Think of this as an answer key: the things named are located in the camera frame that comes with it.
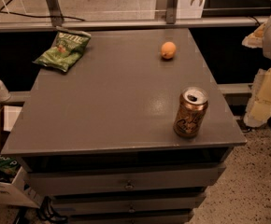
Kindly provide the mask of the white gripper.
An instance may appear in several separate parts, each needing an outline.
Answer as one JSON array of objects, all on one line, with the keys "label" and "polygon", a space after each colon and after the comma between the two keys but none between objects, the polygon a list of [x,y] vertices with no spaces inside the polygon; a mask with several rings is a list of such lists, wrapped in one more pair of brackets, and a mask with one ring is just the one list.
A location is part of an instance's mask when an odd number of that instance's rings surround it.
[{"label": "white gripper", "polygon": [[[251,49],[263,46],[265,24],[261,24],[251,34],[246,36],[242,45]],[[252,128],[267,123],[271,117],[271,68],[259,69],[251,88],[251,97],[246,107],[244,123]]]}]

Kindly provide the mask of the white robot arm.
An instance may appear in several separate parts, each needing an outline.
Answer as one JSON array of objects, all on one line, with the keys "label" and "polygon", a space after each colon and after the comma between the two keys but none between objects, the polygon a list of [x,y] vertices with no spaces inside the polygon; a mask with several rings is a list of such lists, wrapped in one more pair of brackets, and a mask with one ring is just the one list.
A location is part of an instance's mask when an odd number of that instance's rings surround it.
[{"label": "white robot arm", "polygon": [[[246,36],[242,45],[248,48],[262,48],[265,58],[271,60],[271,16],[253,33]],[[246,107],[244,123],[250,127],[260,127],[271,117],[271,68],[260,69],[251,88],[251,97]]]}]

